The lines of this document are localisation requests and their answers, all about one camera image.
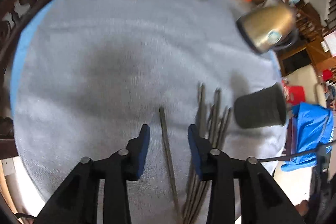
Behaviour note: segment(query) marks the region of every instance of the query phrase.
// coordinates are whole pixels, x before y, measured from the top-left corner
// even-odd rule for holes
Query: metal screw
[[[128,150],[127,150],[127,149],[120,149],[120,150],[118,151],[118,154],[119,154],[120,156],[126,156],[126,155],[128,154]]]
[[[221,151],[215,148],[210,150],[210,154],[214,156],[218,156],[220,153]]]
[[[247,161],[251,164],[257,164],[258,160],[255,157],[249,157]]]
[[[87,164],[89,161],[90,161],[90,158],[89,158],[89,157],[82,157],[82,158],[81,158],[81,163],[82,163],[82,164]]]

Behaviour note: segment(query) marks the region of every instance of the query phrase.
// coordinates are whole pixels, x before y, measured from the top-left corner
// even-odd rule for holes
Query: staircase
[[[336,1],[330,0],[329,5],[329,15],[325,22],[328,25],[328,28],[332,30],[336,27]]]

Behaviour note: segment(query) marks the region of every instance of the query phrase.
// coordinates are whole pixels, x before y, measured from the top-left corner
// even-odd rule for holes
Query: black cup
[[[267,127],[286,123],[286,101],[280,84],[239,97],[234,106],[241,128]]]

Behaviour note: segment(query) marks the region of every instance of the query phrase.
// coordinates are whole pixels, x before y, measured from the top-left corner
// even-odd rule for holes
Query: kettle label
[[[281,37],[282,37],[281,33],[279,33],[276,30],[271,30],[267,35],[267,40],[268,40],[268,43],[270,43],[271,45],[274,45],[277,42],[279,42]]]

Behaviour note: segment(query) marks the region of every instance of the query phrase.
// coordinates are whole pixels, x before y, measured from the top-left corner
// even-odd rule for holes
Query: gold electric kettle
[[[256,9],[237,20],[244,40],[257,53],[282,50],[299,38],[295,13],[285,3]]]

